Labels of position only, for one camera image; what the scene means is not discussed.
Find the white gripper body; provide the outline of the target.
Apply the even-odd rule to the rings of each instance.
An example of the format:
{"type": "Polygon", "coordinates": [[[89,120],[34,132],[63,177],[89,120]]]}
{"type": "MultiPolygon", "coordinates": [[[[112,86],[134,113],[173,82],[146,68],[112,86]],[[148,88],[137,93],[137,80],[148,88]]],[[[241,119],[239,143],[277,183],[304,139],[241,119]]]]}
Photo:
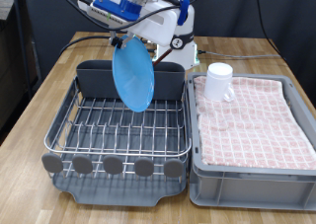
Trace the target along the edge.
{"type": "Polygon", "coordinates": [[[90,17],[116,31],[121,28],[152,42],[167,46],[174,35],[180,11],[167,10],[164,0],[92,0],[79,7],[90,17]]]}

